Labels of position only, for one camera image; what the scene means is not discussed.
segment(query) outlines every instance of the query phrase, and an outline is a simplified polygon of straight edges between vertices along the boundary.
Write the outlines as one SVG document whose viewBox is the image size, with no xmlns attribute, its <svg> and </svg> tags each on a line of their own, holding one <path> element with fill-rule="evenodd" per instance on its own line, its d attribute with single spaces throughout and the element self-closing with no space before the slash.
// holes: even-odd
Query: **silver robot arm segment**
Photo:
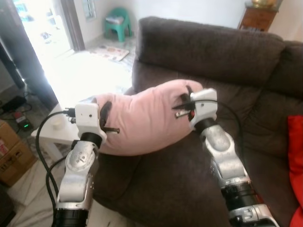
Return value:
<svg viewBox="0 0 303 227">
<path fill-rule="evenodd" d="M 98 153 L 107 139 L 100 127 L 98 105 L 81 103 L 75 106 L 79 141 L 65 160 L 66 171 L 57 198 L 53 226 L 85 227 L 92 204 L 94 176 L 98 169 Z"/>
<path fill-rule="evenodd" d="M 192 93 L 190 89 L 176 118 L 188 115 L 190 126 L 204 140 L 203 150 L 211 156 L 211 171 L 218 180 L 221 193 L 234 227 L 279 227 L 266 204 L 253 188 L 245 167 L 235 152 L 233 138 L 215 121 L 217 94 L 214 89 Z"/>
</svg>

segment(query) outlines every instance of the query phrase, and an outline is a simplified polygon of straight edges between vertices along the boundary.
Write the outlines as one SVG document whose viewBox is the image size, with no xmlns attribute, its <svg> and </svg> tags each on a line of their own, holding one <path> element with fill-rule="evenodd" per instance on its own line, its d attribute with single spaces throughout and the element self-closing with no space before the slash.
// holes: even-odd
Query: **plug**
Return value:
<svg viewBox="0 0 303 227">
<path fill-rule="evenodd" d="M 76 111 L 75 108 L 65 108 L 66 110 L 63 110 L 63 113 L 66 114 L 69 117 L 76 117 Z"/>
</svg>

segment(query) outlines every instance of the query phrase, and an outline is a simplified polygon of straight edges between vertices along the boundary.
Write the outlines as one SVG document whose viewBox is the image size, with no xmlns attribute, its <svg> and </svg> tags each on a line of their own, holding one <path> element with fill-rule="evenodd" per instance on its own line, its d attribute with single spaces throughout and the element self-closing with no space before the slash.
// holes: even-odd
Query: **black cable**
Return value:
<svg viewBox="0 0 303 227">
<path fill-rule="evenodd" d="M 32 106 L 31 104 L 29 104 L 29 103 L 24 103 L 24 104 L 28 105 L 28 106 L 29 106 L 29 109 L 24 110 L 24 111 L 21 111 L 22 113 L 25 113 L 25 112 L 31 111 L 31 110 L 33 109 L 33 106 Z"/>
<path fill-rule="evenodd" d="M 37 135 L 36 135 L 36 150 L 37 150 L 37 153 L 38 153 L 38 155 L 39 155 L 39 158 L 41 159 L 41 162 L 42 162 L 44 168 L 46 169 L 46 171 L 49 171 L 49 167 L 48 167 L 48 165 L 47 165 L 47 163 L 46 163 L 46 161 L 45 161 L 45 159 L 44 159 L 44 157 L 43 157 L 43 155 L 42 155 L 42 152 L 41 152 L 41 150 L 40 150 L 40 145 L 39 145 L 39 136 L 40 136 L 40 132 L 41 132 L 41 129 L 42 129 L 43 125 L 45 124 L 45 122 L 46 122 L 48 119 L 50 119 L 51 117 L 53 117 L 53 116 L 55 116 L 55 115 L 62 114 L 62 113 L 64 113 L 64 111 L 55 112 L 55 113 L 52 113 L 52 114 L 48 115 L 48 116 L 41 122 L 41 124 L 40 124 L 40 126 L 39 126 L 39 128 L 38 128 L 38 131 L 37 131 Z M 51 178 L 51 181 L 52 181 L 52 184 L 53 184 L 55 193 L 56 193 L 56 195 L 58 195 L 59 190 L 58 190 L 58 186 L 57 186 L 57 184 L 56 184 L 56 181 L 55 181 L 55 179 L 54 179 L 52 173 L 50 173 L 49 175 L 50 175 L 50 178 Z M 48 194 L 52 195 L 52 191 L 51 191 L 51 190 L 50 190 L 50 191 L 47 190 L 47 192 L 48 192 Z"/>
<path fill-rule="evenodd" d="M 217 104 L 223 106 L 224 108 L 226 108 L 227 110 L 229 110 L 229 112 L 232 113 L 232 115 L 235 117 L 235 120 L 236 120 L 237 125 L 238 125 L 238 129 L 239 129 L 241 157 L 243 159 L 243 165 L 244 165 L 244 167 L 246 167 L 245 158 L 244 158 L 243 128 L 242 128 L 242 124 L 241 124 L 241 121 L 240 121 L 238 115 L 227 104 L 222 103 L 222 102 L 217 101 L 217 100 L 212 100 L 212 99 L 198 99 L 198 100 L 195 100 L 195 101 L 184 102 L 184 103 L 182 103 L 182 105 L 190 105 L 190 104 L 193 104 L 193 103 L 202 103 L 202 102 L 217 103 Z"/>
<path fill-rule="evenodd" d="M 45 177 L 45 180 L 46 180 L 46 188 L 47 188 L 47 191 L 48 192 L 51 192 L 49 194 L 49 197 L 51 198 L 51 201 L 52 201 L 52 205 L 53 205 L 53 223 L 54 223 L 54 219 L 56 217 L 56 201 L 55 201 L 55 198 L 53 196 L 53 193 L 52 193 L 52 189 L 51 189 L 51 186 L 49 184 L 49 177 L 50 177 L 50 174 L 52 172 L 52 169 L 57 165 L 59 164 L 60 162 L 62 162 L 63 160 L 66 159 L 66 156 L 60 158 L 58 161 L 55 161 L 48 169 L 47 173 L 46 173 L 46 177 Z"/>
<path fill-rule="evenodd" d="M 23 97 L 24 97 L 24 98 L 26 98 L 26 97 L 29 96 L 29 95 L 35 96 L 36 94 L 31 93 L 31 92 L 29 92 L 29 91 L 25 91 L 25 92 L 23 93 Z"/>
<path fill-rule="evenodd" d="M 0 118 L 0 120 L 3 120 L 3 121 L 15 121 L 16 119 L 15 118 Z"/>
</svg>

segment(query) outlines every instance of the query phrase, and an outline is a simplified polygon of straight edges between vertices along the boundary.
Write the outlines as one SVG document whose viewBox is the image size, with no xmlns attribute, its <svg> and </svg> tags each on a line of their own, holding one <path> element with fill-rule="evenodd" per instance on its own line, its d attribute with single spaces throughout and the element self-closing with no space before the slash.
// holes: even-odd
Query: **wooden cabinet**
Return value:
<svg viewBox="0 0 303 227">
<path fill-rule="evenodd" d="M 245 3 L 245 11 L 238 29 L 249 29 L 267 32 L 273 22 L 277 7 L 256 8 L 252 3 Z"/>
</svg>

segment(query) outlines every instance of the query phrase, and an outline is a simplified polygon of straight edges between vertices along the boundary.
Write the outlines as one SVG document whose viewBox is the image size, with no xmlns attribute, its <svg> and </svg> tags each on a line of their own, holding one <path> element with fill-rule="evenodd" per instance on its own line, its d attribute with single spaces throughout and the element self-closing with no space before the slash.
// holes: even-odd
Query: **rug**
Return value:
<svg viewBox="0 0 303 227">
<path fill-rule="evenodd" d="M 90 53 L 97 54 L 103 58 L 112 61 L 121 61 L 126 55 L 129 54 L 128 50 L 119 49 L 113 46 L 99 46 L 98 48 L 91 50 Z"/>
</svg>

